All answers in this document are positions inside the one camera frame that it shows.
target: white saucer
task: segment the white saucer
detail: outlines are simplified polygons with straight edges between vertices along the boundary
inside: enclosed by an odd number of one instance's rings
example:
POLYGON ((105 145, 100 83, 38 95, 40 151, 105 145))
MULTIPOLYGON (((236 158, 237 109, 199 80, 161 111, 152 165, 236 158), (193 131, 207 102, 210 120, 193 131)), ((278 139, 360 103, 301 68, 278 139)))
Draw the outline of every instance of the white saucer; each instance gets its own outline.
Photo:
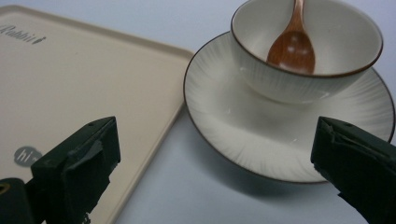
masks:
POLYGON ((192 58, 184 81, 194 124, 229 160, 273 179, 322 182, 325 179, 310 161, 319 116, 350 122, 390 141, 394 106, 375 70, 333 98, 312 105, 284 105, 244 83, 231 53, 230 35, 204 45, 192 58))

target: white table surface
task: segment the white table surface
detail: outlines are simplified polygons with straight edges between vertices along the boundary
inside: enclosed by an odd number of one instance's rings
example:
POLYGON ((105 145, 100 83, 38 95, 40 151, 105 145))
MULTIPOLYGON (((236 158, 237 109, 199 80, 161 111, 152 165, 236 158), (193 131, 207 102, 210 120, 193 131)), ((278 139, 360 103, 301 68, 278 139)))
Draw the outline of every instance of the white table surface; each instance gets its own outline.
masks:
MULTIPOLYGON (((396 1, 344 1, 382 30, 385 47, 375 69, 396 96, 396 1)), ((0 7, 31 7, 195 52, 230 30, 244 2, 0 0, 0 7)), ((280 183, 242 170, 203 139, 183 109, 117 223, 366 223, 337 193, 331 184, 280 183)))

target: white ceramic bowl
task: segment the white ceramic bowl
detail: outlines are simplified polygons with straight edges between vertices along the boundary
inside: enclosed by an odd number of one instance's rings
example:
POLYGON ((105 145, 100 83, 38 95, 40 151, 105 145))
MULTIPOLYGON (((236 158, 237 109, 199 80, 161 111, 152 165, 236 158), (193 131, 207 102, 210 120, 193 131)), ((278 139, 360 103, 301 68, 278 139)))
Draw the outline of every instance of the white ceramic bowl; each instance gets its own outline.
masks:
POLYGON ((305 0, 304 26, 316 54, 313 75, 266 62, 289 23, 293 0, 249 0, 232 19, 233 55, 246 83, 283 103, 312 103, 344 90, 379 58, 383 40, 375 23, 336 0, 305 0))

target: spoon handle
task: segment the spoon handle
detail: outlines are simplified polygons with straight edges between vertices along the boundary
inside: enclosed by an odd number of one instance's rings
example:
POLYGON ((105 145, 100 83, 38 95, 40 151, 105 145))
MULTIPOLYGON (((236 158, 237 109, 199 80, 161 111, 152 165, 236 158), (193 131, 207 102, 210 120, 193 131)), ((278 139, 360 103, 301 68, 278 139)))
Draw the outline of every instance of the spoon handle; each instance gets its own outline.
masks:
POLYGON ((303 11, 304 0, 294 0, 294 10, 285 31, 304 31, 303 11))

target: wooden spoon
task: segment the wooden spoon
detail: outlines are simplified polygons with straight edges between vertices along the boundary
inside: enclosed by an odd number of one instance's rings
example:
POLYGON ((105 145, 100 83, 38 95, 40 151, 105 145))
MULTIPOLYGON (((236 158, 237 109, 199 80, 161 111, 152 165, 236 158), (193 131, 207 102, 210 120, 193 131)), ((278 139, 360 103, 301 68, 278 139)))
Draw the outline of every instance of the wooden spoon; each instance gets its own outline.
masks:
POLYGON ((304 29, 304 0, 294 0, 294 10, 285 31, 270 48, 267 62, 292 72, 313 74, 315 52, 304 29))

